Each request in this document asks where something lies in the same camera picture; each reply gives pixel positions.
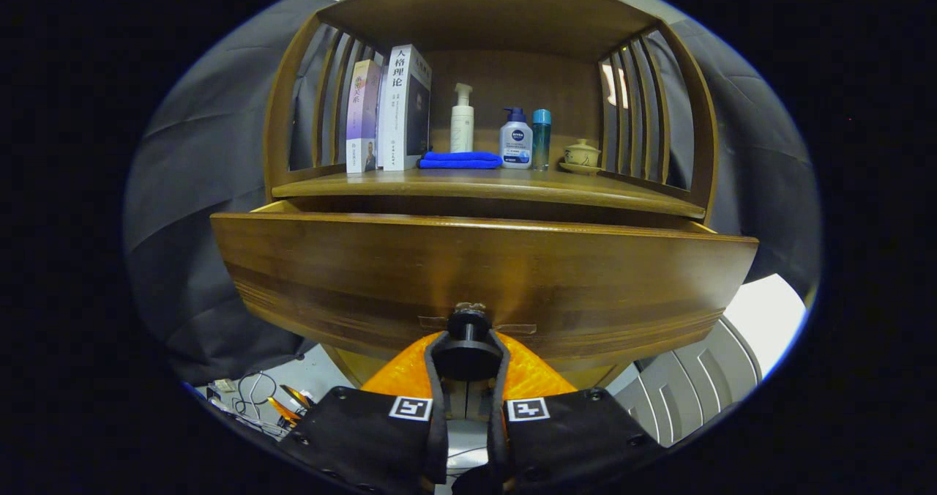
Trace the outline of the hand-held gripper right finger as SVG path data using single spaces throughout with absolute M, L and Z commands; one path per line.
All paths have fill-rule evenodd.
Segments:
M 489 422 L 498 494 L 605 494 L 666 455 L 605 388 L 574 388 L 531 349 L 492 332 L 502 358 Z

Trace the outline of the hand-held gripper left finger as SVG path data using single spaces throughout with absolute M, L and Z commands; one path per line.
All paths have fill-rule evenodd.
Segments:
M 278 444 L 328 494 L 431 494 L 447 478 L 449 450 L 433 351 L 426 335 L 360 388 L 335 386 Z

